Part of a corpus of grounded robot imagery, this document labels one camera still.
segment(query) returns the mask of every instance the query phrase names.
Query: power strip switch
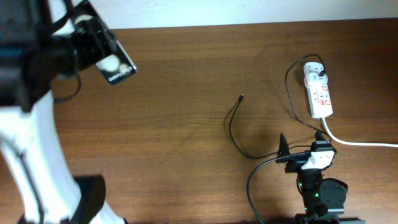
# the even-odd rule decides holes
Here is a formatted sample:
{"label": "power strip switch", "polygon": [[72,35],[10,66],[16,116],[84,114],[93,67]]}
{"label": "power strip switch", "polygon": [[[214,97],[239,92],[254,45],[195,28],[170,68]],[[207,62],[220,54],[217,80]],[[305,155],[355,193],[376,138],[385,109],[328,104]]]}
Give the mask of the power strip switch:
{"label": "power strip switch", "polygon": [[304,65],[304,84],[307,87],[313,118],[326,118],[333,114],[328,88],[328,76],[320,76],[324,70],[318,62],[308,62]]}

